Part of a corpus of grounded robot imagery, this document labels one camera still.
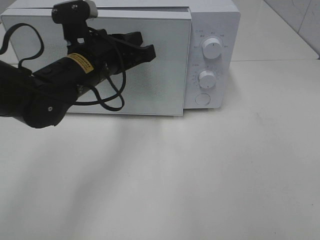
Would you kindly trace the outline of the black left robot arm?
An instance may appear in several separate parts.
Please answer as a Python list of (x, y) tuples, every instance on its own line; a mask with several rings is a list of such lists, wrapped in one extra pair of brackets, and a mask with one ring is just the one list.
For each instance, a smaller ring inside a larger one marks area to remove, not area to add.
[[(126, 80), (120, 87), (112, 76), (126, 72), (156, 57), (153, 45), (143, 46), (138, 31), (108, 34), (104, 29), (85, 27), (83, 32), (65, 29), (67, 55), (32, 71), (22, 64), (0, 63), (0, 115), (14, 118), (35, 129), (58, 125), (72, 106), (99, 105), (118, 112), (122, 106), (110, 106), (124, 100)], [(110, 82), (113, 94), (102, 98), (97, 85)]]

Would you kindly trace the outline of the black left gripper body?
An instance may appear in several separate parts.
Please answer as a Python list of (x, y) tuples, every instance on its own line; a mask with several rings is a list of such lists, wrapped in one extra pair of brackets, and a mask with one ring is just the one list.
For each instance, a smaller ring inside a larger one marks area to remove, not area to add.
[(125, 35), (105, 29), (67, 28), (66, 77), (101, 78), (125, 71)]

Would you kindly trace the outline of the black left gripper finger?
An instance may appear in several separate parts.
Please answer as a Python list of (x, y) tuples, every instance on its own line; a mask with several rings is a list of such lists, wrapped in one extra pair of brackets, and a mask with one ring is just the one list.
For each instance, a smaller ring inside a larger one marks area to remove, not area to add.
[(110, 35), (111, 39), (117, 44), (125, 47), (130, 47), (133, 49), (140, 50), (142, 48), (143, 37), (141, 32), (135, 31), (130, 33), (115, 33)]
[(156, 58), (156, 51), (153, 44), (147, 46), (136, 46), (117, 44), (124, 70), (127, 71), (143, 63), (149, 63)]

